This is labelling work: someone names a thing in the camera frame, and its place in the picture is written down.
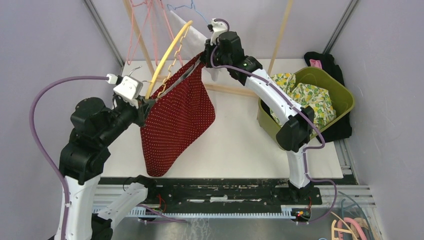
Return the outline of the white garment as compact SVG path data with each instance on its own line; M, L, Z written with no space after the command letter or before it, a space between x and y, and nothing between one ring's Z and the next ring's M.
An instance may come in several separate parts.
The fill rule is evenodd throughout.
M167 16L171 30L176 33L187 23L174 11L170 11ZM184 60L190 60L198 54L203 53L205 51L206 40L207 37L191 25L185 38L182 40L180 51L182 58Z

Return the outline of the red polka dot skirt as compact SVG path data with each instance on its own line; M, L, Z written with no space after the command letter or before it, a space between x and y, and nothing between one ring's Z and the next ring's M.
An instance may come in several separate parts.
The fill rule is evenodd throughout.
M215 121L214 105L202 81L198 54L159 87L145 126L140 129L146 172L165 175L177 158Z

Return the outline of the blue wire hanger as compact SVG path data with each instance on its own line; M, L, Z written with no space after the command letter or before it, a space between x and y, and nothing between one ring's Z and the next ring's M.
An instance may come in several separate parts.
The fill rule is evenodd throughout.
M176 2L170 0L166 3L166 8L185 20L193 20L197 25L210 23L205 14L197 8L195 0L177 0Z

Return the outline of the lemon print skirt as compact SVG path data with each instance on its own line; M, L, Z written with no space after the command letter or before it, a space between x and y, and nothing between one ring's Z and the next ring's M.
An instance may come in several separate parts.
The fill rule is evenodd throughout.
M322 130L337 118L328 90L308 83L296 83L294 73L274 74L271 79L303 108L312 107L313 123L317 129Z

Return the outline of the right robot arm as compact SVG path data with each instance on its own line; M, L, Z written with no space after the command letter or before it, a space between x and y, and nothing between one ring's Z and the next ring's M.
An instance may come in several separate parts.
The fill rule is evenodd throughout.
M312 186L305 158L314 127L314 110L291 99L256 58L246 55L235 31L213 32L205 42L201 61L207 68L226 69L233 79L252 90L276 114L282 127L275 139L286 151L289 165L288 196L293 203L302 204L309 198L308 190Z

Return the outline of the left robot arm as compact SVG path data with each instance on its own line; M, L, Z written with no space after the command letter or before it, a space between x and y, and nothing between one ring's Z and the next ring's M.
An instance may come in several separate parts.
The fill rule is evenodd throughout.
M59 158L59 172L66 188L56 240L109 240L133 208L156 200L156 181L139 175L111 204L99 212L92 211L104 164L111 156L109 146L130 125L143 127L154 104L144 98L137 98L136 106L121 97L115 101L116 107L110 109L98 97L86 98L76 105L70 117L73 129Z

